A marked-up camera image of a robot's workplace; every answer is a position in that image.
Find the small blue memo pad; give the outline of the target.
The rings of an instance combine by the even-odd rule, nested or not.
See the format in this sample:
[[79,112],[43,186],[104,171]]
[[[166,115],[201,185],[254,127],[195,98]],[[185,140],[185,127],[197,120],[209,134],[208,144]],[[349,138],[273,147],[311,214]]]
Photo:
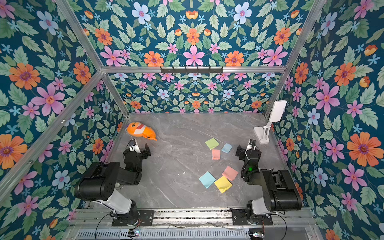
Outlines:
[[225,143],[225,145],[222,147],[221,151],[228,154],[232,148],[233,148],[232,145]]

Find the small pink memo pad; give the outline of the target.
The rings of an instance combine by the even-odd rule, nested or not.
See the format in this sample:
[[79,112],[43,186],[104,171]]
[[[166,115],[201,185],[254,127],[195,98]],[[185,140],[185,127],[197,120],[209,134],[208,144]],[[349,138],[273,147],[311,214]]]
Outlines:
[[212,150],[212,159],[219,160],[221,158],[221,151],[217,149]]

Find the green memo pad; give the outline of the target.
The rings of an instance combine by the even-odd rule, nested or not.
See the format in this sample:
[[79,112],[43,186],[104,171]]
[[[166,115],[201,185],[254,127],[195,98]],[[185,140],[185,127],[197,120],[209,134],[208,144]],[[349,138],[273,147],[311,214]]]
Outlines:
[[211,139],[205,141],[205,144],[207,145],[207,147],[210,150],[213,150],[220,145],[219,142],[215,138],[211,138]]

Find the large blue memo pad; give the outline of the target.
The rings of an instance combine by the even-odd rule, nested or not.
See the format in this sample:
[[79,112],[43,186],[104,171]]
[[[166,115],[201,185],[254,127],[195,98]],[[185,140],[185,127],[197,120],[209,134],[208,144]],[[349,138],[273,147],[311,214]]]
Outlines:
[[208,189],[212,184],[214,184],[216,178],[210,172],[207,171],[199,178],[199,181],[203,184],[206,189]]

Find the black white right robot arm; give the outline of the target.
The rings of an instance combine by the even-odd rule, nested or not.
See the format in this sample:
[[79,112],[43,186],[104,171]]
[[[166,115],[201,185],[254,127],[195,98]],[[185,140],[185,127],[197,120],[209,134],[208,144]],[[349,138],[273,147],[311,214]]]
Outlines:
[[233,210],[235,225],[273,223],[272,213],[299,211],[303,202],[299,191],[288,170],[259,168],[262,152],[256,146],[256,140],[249,140],[246,148],[237,147],[236,157],[243,161],[241,179],[251,186],[259,186],[262,196],[248,201],[244,210]]

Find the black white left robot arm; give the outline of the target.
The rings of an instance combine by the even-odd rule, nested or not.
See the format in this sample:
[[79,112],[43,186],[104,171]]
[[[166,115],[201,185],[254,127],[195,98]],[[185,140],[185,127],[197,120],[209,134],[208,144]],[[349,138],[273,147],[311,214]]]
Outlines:
[[75,188],[75,197],[87,202],[95,202],[111,210],[113,226],[135,226],[141,223],[135,201],[116,190],[121,186],[137,186],[142,179],[143,160],[151,156],[148,145],[140,149],[136,140],[129,140],[123,152],[125,167],[119,162],[93,163],[83,173]]

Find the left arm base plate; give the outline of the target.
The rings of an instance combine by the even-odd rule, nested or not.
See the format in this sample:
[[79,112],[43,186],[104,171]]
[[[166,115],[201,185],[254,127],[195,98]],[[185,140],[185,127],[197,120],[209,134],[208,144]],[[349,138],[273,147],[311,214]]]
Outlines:
[[117,214],[113,221],[113,227],[149,227],[154,220],[153,210],[133,210],[127,214]]

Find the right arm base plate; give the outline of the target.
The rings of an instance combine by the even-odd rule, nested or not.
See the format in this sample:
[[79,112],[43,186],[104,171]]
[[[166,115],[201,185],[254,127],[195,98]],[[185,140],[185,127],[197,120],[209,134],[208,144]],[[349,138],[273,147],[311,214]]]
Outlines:
[[271,215],[255,215],[251,210],[230,208],[234,226],[272,226]]

